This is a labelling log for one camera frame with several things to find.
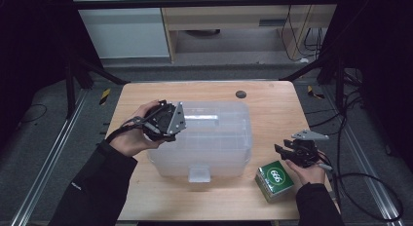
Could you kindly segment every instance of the clear storage container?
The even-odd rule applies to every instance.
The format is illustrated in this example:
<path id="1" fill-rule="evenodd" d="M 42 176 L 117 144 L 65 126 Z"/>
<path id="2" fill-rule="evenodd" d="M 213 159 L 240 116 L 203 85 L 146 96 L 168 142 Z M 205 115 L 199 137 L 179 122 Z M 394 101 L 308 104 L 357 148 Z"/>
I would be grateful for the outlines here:
<path id="1" fill-rule="evenodd" d="M 240 101 L 184 101 L 182 106 L 187 128 L 176 135 L 176 141 L 148 150 L 159 174 L 188 176 L 190 182 L 243 174 L 252 146 L 247 105 Z"/>

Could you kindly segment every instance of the green box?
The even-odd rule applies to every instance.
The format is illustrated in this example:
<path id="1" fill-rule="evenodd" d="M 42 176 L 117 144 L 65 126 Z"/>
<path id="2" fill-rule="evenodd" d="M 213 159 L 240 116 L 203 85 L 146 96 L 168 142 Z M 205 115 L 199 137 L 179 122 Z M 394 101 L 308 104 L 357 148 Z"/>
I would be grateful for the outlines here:
<path id="1" fill-rule="evenodd" d="M 255 181 L 268 203 L 294 185 L 280 161 L 259 168 L 255 175 Z"/>

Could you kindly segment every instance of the black sleeve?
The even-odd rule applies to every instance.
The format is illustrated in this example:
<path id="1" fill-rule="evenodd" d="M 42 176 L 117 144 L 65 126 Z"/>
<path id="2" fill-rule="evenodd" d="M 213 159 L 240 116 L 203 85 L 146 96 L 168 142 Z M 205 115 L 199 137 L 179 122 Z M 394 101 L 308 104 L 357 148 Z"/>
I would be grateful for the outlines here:
<path id="1" fill-rule="evenodd" d="M 115 225 L 136 164 L 103 140 L 67 187 L 49 225 Z"/>
<path id="2" fill-rule="evenodd" d="M 306 184 L 298 190 L 299 226 L 344 226 L 343 219 L 323 184 Z"/>

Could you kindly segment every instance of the person's arm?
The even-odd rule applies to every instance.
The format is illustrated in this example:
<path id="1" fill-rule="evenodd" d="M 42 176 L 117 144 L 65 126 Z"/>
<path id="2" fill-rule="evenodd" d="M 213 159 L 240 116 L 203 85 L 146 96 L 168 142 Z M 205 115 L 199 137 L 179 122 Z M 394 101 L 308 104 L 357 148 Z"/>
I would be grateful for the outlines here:
<path id="1" fill-rule="evenodd" d="M 300 214 L 299 226 L 344 225 L 340 213 L 324 186 L 324 169 L 318 165 L 302 169 L 289 160 L 285 162 L 297 173 L 303 185 L 296 196 Z"/>
<path id="2" fill-rule="evenodd" d="M 157 100 L 141 105 L 131 118 L 144 117 L 156 105 Z M 138 129 L 119 134 L 110 144 L 103 140 L 70 182 L 49 225 L 115 225 L 137 164 L 132 156 L 162 142 L 146 139 Z"/>

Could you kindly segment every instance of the light wood tabletop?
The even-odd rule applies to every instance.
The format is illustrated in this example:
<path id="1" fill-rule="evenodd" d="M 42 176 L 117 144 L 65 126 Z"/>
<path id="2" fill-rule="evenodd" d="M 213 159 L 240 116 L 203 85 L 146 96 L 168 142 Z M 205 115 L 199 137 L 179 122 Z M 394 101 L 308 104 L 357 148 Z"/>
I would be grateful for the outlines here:
<path id="1" fill-rule="evenodd" d="M 236 92 L 246 92 L 237 98 Z M 298 177 L 274 144 L 308 128 L 296 91 L 290 82 L 162 82 L 124 86 L 108 134 L 116 130 L 141 104 L 167 101 L 242 101 L 249 108 L 253 144 L 251 159 L 241 176 L 213 176 L 210 183 L 189 183 L 187 177 L 162 177 L 146 152 L 135 156 L 128 199 L 119 220 L 287 220 L 298 219 L 295 193 Z M 274 161 L 293 179 L 293 189 L 267 203 L 254 177 L 259 167 Z"/>

